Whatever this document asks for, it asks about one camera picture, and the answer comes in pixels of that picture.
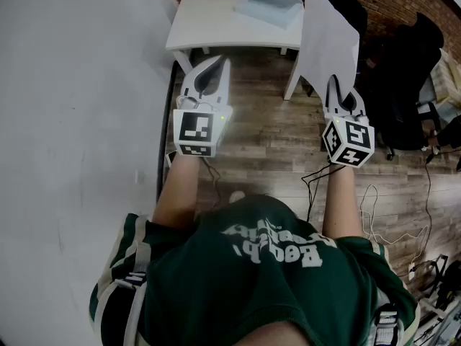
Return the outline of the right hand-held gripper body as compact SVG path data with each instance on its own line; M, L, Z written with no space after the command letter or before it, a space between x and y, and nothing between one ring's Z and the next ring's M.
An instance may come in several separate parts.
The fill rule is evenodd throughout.
M330 162L361 167L374 154L375 129L362 111L358 115L328 113L325 119L322 139Z

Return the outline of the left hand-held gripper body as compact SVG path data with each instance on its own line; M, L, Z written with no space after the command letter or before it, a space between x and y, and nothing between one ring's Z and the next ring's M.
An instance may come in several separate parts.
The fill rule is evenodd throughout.
M215 157L233 114L229 105L180 95L173 111L174 145L179 155Z

